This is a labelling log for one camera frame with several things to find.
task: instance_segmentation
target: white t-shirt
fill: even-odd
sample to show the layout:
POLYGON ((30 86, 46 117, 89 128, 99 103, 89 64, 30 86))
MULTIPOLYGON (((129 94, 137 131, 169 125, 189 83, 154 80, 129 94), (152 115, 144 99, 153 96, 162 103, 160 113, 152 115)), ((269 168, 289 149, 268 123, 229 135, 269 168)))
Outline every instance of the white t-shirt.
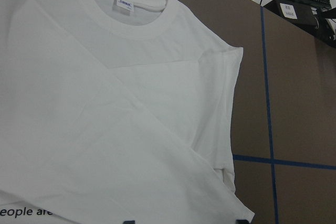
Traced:
POLYGON ((242 49, 183 4, 1 0, 0 29, 0 221, 252 219, 229 138, 242 49))

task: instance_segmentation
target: white sticker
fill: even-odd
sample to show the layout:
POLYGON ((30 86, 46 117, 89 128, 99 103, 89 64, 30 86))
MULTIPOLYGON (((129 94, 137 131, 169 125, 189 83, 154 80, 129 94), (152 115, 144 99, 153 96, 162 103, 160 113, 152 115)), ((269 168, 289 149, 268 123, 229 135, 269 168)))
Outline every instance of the white sticker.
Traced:
POLYGON ((117 0, 117 5, 119 7, 121 7, 121 8, 129 10, 131 12, 134 11, 134 4, 131 1, 128 1, 128 0, 117 0))
POLYGON ((294 10, 294 6, 280 3, 280 7, 285 18, 298 19, 294 10))

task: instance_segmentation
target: crew neckline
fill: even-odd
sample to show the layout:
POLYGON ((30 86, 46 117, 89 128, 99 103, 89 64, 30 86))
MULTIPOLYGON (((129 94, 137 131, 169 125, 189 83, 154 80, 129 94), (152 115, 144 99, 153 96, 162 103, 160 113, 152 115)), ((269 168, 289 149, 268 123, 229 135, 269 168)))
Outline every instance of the crew neckline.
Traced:
POLYGON ((95 0, 79 0, 86 13, 100 27, 111 33, 125 38, 154 38, 163 33, 174 20, 177 10, 177 0, 130 0, 135 6, 152 10, 162 10, 161 14, 152 22, 145 25, 129 25, 107 15, 95 0))

